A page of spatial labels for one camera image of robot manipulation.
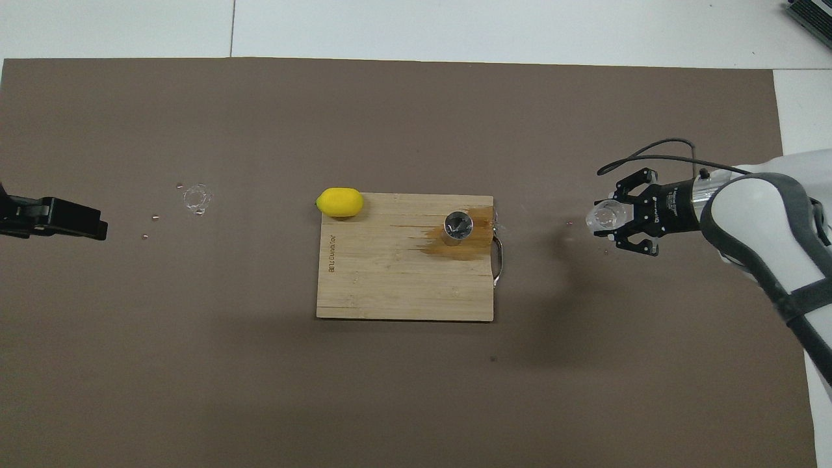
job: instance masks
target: bamboo cutting board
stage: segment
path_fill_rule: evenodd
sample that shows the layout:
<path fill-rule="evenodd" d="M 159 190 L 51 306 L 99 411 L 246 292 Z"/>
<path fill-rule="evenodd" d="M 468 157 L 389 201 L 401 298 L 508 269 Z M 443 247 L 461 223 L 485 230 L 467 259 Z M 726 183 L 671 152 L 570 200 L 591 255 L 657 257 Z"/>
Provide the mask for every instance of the bamboo cutting board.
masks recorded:
<path fill-rule="evenodd" d="M 322 216 L 321 318 L 492 321 L 493 197 L 363 193 L 355 217 Z M 451 212 L 473 220 L 457 246 L 442 240 Z"/>

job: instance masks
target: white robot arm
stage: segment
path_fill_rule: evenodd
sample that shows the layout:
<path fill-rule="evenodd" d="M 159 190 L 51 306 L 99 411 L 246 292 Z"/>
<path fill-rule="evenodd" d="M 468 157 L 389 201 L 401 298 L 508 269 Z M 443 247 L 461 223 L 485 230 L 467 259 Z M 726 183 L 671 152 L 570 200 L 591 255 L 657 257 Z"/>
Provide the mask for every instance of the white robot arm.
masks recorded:
<path fill-rule="evenodd" d="M 724 259 L 757 280 L 832 385 L 832 235 L 824 214 L 824 207 L 832 209 L 832 150 L 703 171 L 689 181 L 650 184 L 630 195 L 655 180 L 656 173 L 645 168 L 619 181 L 587 216 L 593 233 L 655 256 L 659 237 L 700 230 Z M 630 242 L 637 233 L 652 239 Z"/>

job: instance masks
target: lemon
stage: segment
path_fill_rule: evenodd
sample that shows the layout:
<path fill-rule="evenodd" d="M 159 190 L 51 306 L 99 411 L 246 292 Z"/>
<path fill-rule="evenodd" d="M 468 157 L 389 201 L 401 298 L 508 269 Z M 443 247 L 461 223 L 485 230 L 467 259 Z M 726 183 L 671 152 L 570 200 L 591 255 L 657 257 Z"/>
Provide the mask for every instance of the lemon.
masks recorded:
<path fill-rule="evenodd" d="M 314 204 L 328 217 L 353 217 L 364 207 L 364 197 L 354 188 L 331 187 Z"/>

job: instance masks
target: spilled liquid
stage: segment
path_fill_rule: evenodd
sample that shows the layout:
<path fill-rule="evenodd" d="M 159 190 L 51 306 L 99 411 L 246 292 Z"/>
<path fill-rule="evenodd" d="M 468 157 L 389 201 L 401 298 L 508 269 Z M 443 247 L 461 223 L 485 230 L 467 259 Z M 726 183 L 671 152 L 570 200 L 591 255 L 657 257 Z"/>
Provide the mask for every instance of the spilled liquid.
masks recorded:
<path fill-rule="evenodd" d="M 208 204 L 213 197 L 214 194 L 211 193 L 205 184 L 196 184 L 182 194 L 182 199 L 185 201 L 185 208 L 197 216 L 205 214 Z"/>

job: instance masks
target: brown paper mat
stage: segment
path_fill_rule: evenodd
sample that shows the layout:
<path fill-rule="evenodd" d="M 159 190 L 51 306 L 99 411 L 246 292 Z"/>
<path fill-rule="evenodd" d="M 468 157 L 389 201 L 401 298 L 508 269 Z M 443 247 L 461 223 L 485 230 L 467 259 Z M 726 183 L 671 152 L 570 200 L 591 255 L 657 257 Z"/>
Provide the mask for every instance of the brown paper mat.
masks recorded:
<path fill-rule="evenodd" d="M 769 71 L 6 60 L 0 123 L 9 193 L 110 222 L 0 238 L 4 466 L 815 463 L 757 286 L 698 233 L 650 258 L 583 226 L 640 164 L 595 170 L 658 138 L 779 156 Z M 179 182 L 213 190 L 203 217 Z M 316 320 L 330 186 L 492 194 L 496 321 Z"/>

